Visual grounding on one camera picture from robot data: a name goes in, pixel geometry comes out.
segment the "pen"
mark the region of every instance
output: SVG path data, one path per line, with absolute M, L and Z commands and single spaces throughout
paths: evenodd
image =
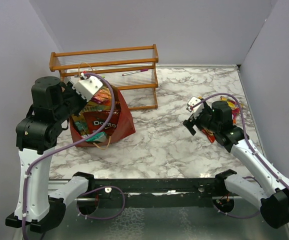
M 122 74 L 122 76 L 127 76 L 127 75 L 131 75 L 131 74 L 137 74 L 137 73 L 141 73 L 141 72 L 145 72 L 145 71 L 148 71 L 148 69 L 146 68 L 146 69 L 141 69 L 141 70 L 138 70 L 138 71 L 131 71 L 131 72 Z

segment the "floor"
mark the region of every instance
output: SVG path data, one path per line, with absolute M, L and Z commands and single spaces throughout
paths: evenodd
M 244 104 L 246 129 L 260 148 L 246 97 L 235 68 L 158 68 L 158 109 L 132 112 L 136 133 L 111 144 L 107 150 L 70 148 L 53 156 L 51 179 L 68 179 L 81 171 L 96 178 L 208 178 L 227 169 L 250 175 L 242 163 L 218 143 L 198 132 L 192 136 L 182 125 L 191 115 L 186 110 L 192 96 L 230 93 Z M 125 96 L 135 104 L 143 95 Z M 237 125 L 241 126 L 238 117 Z M 64 131 L 57 147 L 72 143 Z

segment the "bag handle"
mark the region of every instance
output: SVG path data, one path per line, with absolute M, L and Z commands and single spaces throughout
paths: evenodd
M 96 144 L 95 142 L 93 143 L 93 145 L 95 145 L 98 149 L 101 149 L 101 150 L 106 150 L 108 147 L 109 147 L 109 144 L 111 142 L 111 136 L 109 136 L 109 141 L 108 141 L 108 144 L 106 145 L 105 148 L 99 146 L 98 144 Z

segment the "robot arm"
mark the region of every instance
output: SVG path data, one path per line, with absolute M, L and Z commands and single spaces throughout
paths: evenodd
M 26 213 L 23 214 L 23 187 L 29 166 L 42 155 L 52 152 L 63 131 L 62 123 L 72 114 L 78 115 L 93 95 L 103 86 L 96 77 L 67 84 L 57 77 L 42 77 L 35 81 L 31 93 L 33 104 L 25 119 L 16 127 L 16 146 L 19 148 L 21 176 L 19 198 L 14 213 L 6 218 L 6 225 L 14 228 L 30 224 L 33 232 L 43 233 L 57 227 L 66 207 L 79 195 L 90 190 L 91 175 L 77 173 L 66 185 L 48 196 L 49 172 L 52 156 L 39 162 L 30 172 Z
M 263 218 L 271 227 L 279 228 L 289 223 L 289 190 L 280 182 L 283 181 L 289 186 L 289 179 L 274 168 L 248 139 L 250 146 L 254 149 L 251 151 L 243 130 L 233 125 L 232 110 L 227 102 L 215 101 L 211 108 L 206 102 L 195 106 L 199 102 L 201 102 L 200 99 L 192 97 L 187 103 L 187 109 L 192 112 L 192 115 L 183 122 L 183 125 L 192 135 L 196 133 L 194 126 L 199 130 L 205 128 L 212 131 L 215 140 L 238 158 L 261 185 L 261 187 L 256 186 L 237 175 L 236 172 L 230 171 L 228 175 L 221 177 L 223 187 L 260 209 Z M 256 154 L 262 158 L 271 171 L 264 166 Z

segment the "red bag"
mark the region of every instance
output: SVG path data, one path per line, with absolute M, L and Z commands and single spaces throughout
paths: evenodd
M 133 116 L 131 115 L 131 112 L 127 106 L 127 103 L 122 96 L 121 92 L 113 87 L 113 92 L 114 92 L 114 98 L 118 99 L 119 104 L 119 109 L 117 107 L 115 108 L 115 113 L 113 114 L 111 120 L 109 121 L 109 127 L 111 129 L 109 131 L 105 131 L 110 137 L 110 144 L 116 143 L 121 139 L 124 139 L 125 137 L 134 134 L 136 132 L 135 126 L 134 126 L 134 121 L 133 121 Z M 87 121 L 87 124 L 91 124 L 90 121 L 88 121 L 88 116 L 95 115 L 97 116 L 97 121 L 99 122 L 98 128 L 100 128 L 101 123 L 103 123 L 108 114 L 105 114 L 105 112 L 84 112 L 85 119 Z M 70 117 L 70 132 L 71 132 L 71 137 L 73 142 L 77 142 L 82 139 L 81 135 L 77 131 L 73 119 Z M 106 142 L 99 143 L 99 146 L 106 146 L 109 142 L 109 139 L 107 139 Z M 95 147 L 93 143 L 90 142 L 82 142 L 76 147 Z

